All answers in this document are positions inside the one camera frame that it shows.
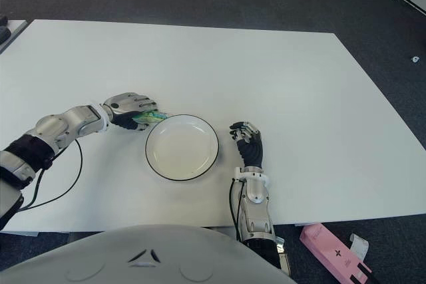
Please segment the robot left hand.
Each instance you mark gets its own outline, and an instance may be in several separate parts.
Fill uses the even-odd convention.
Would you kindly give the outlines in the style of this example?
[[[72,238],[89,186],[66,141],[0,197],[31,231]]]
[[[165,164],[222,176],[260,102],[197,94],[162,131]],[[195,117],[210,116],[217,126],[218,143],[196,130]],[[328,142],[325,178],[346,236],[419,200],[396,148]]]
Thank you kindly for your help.
[[[108,98],[102,103],[109,120],[116,126],[127,130],[143,131],[148,124],[139,124],[134,117],[145,112],[157,111],[157,104],[149,97],[135,92],[126,92]]]

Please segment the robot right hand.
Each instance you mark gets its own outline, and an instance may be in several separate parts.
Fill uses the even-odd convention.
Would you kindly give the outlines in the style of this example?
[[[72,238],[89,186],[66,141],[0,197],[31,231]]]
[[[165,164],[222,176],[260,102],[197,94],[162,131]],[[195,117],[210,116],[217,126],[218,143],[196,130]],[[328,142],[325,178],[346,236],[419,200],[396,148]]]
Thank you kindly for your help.
[[[261,132],[250,122],[242,121],[233,123],[230,126],[230,135],[236,142],[244,166],[262,169],[263,145]]]

